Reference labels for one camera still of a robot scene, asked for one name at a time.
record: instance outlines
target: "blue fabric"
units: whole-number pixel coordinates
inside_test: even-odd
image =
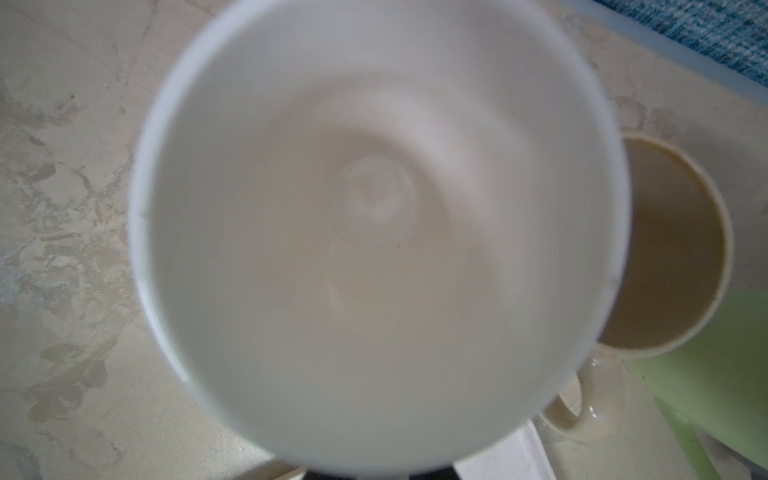
[[[768,87],[768,0],[595,0]]]

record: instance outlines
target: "cream mug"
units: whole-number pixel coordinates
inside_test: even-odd
[[[677,147],[624,132],[632,233],[619,295],[598,344],[577,371],[581,411],[560,396],[541,416],[560,433],[599,439],[624,404],[621,361],[658,356],[699,333],[725,293],[733,232],[712,179]]]

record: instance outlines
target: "marble countertop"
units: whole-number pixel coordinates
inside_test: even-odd
[[[0,478],[257,480],[290,469],[184,391],[128,262],[144,114],[226,3],[0,0]],[[733,217],[734,283],[768,285],[768,108],[544,5],[599,72],[622,126],[679,144],[710,172]],[[650,393],[632,381],[629,391],[605,442],[575,444],[539,424],[561,480],[694,478]],[[718,458],[724,478],[747,478]]]

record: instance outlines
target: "green object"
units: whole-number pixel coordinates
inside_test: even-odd
[[[706,469],[700,473],[705,461],[696,458],[709,459],[700,445],[685,445],[697,441],[686,437],[677,412],[768,468],[768,292],[731,290],[691,341],[665,355],[626,363],[662,401],[662,413],[701,480],[718,477],[706,476],[711,474]]]
[[[658,398],[656,398],[656,403],[659,405],[659,410],[661,410],[664,418],[667,419],[672,433],[677,438],[677,442],[699,480],[720,480],[720,474],[715,470],[712,461],[704,451],[704,447],[701,446],[701,442],[696,437],[694,424],[685,415],[672,409]]]

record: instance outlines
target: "white mug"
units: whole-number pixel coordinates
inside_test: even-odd
[[[527,0],[246,0],[144,126],[131,257],[222,422],[324,472],[421,472],[541,409],[621,278],[627,165]]]

